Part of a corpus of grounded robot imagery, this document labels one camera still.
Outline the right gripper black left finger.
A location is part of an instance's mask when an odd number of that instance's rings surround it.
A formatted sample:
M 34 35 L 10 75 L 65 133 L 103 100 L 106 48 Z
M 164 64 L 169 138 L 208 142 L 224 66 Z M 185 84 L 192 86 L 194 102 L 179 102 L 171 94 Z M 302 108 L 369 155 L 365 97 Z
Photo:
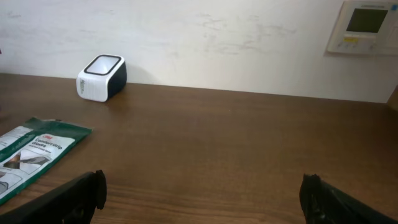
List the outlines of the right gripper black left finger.
M 104 209 L 106 177 L 102 170 L 83 175 L 1 215 L 1 224 L 90 223 Z

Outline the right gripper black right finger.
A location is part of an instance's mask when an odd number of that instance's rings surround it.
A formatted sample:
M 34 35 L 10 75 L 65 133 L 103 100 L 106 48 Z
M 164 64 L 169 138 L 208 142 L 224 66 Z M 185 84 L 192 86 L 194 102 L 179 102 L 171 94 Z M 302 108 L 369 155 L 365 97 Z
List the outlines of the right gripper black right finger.
M 307 224 L 397 224 L 316 174 L 303 176 L 299 199 Z

